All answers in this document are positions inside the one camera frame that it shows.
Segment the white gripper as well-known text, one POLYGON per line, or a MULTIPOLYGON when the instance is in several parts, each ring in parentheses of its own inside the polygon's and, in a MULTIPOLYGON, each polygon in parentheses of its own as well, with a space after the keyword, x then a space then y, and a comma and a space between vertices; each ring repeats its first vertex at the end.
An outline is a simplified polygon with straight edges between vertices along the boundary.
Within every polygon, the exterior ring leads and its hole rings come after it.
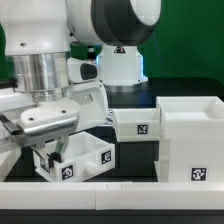
MULTIPOLYGON (((0 144, 24 147, 56 139, 54 160, 62 163, 68 135, 103 124, 107 109, 105 88, 97 81, 72 85, 67 97, 37 103, 30 93, 1 89, 0 144)), ((44 148, 34 152, 40 158, 40 166, 49 170, 49 155, 44 148)))

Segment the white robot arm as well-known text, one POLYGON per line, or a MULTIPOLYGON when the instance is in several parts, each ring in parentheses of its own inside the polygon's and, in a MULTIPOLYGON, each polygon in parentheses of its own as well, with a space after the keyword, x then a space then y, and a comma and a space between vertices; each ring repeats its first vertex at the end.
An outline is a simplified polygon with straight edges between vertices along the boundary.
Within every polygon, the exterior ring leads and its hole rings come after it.
POLYGON ((137 46, 154 32, 161 0, 0 0, 6 59, 17 84, 12 91, 36 106, 17 124, 4 123, 20 146, 42 147, 67 137, 79 105, 67 97, 70 43, 137 46))

